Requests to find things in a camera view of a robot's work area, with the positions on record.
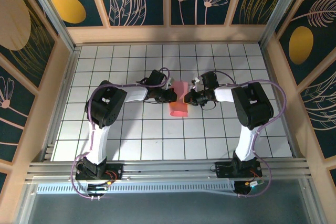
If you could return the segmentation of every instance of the grid tile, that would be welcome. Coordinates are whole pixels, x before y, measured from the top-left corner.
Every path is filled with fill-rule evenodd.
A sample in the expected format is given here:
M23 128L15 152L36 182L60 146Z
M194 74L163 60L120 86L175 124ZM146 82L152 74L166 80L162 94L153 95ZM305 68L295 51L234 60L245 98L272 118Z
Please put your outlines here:
M268 79L257 44L85 46L77 63L52 158L71 161L89 143L84 107L102 80L131 84L162 66L171 70L174 80L188 83L212 69L227 73L237 83L252 77ZM217 77L220 84L231 83L221 73ZM278 114L271 85L262 84L262 87L275 115ZM169 104L126 103L108 133L108 160L232 157L241 131L235 106L222 102L206 111L212 107L212 103L208 103L205 110L188 106L188 117L174 118L169 115ZM262 157L291 156L281 120L262 131L256 152Z

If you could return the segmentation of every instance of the white grid floor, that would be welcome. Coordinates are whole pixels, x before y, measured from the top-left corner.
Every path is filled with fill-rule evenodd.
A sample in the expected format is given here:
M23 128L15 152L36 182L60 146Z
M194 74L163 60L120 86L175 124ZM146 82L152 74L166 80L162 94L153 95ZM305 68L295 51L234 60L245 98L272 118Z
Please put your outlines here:
M167 67L177 81L189 82L209 70L222 70L237 83L269 79L258 44L85 46L79 56L52 161L73 161L88 143L84 107L102 80L129 84ZM218 74L219 83L230 80ZM262 85L278 113L273 89ZM108 160L231 158L240 135L232 103L210 111L189 106L187 118L169 115L168 104L124 104L109 132ZM256 143L261 157L292 156L280 119Z

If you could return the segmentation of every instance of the ventilation grille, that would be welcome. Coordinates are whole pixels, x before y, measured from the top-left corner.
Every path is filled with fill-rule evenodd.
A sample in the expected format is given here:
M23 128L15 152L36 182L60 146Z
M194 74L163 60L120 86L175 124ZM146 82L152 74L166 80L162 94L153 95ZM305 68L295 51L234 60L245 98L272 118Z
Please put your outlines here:
M80 192L84 192L86 184L76 186ZM115 183L107 193L172 193L183 191L232 191L234 182L179 182L179 183ZM37 188L38 194L74 194L75 190L71 183L66 184L40 184Z

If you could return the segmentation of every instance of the yellow circle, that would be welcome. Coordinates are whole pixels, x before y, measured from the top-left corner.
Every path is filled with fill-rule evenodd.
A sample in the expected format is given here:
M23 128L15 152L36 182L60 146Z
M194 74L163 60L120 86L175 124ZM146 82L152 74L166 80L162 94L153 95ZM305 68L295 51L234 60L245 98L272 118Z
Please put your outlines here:
M86 18L84 6L78 0L51 0L59 16L66 22L77 24Z
M313 48L314 36L305 26L294 30L289 40L289 58L294 64L300 65L309 57Z
M29 9L23 0L0 0L0 45L20 50L30 37Z

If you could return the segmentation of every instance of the translucent pink object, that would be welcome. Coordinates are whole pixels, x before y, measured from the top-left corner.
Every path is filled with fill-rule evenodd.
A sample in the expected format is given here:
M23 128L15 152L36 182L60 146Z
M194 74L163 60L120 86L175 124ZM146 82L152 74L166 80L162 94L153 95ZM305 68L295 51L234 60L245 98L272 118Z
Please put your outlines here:
M188 105L184 103L184 96L188 93L188 83L175 81L172 85L174 92L177 94L177 101L169 103L171 116L187 117Z

